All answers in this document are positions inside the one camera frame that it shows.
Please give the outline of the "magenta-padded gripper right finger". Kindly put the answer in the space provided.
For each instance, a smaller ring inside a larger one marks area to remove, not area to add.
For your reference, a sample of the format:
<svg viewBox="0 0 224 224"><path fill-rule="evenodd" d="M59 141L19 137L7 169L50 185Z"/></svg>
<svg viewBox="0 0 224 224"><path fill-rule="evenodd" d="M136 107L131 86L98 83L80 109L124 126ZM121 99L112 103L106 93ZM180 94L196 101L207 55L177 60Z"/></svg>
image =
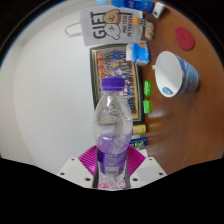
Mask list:
<svg viewBox="0 0 224 224"><path fill-rule="evenodd" d="M166 176L154 157L148 157L146 150L133 147L128 148L125 184L127 189L135 189L146 186Z"/></svg>

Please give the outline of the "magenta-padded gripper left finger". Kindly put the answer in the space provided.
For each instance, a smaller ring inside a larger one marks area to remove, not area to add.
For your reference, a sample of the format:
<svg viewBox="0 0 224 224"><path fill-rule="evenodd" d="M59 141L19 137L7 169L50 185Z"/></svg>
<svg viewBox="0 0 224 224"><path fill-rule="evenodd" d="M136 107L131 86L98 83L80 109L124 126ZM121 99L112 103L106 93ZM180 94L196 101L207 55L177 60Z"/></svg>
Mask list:
<svg viewBox="0 0 224 224"><path fill-rule="evenodd" d="M57 175L84 188L98 185L97 148L91 147L78 158L71 157Z"/></svg>

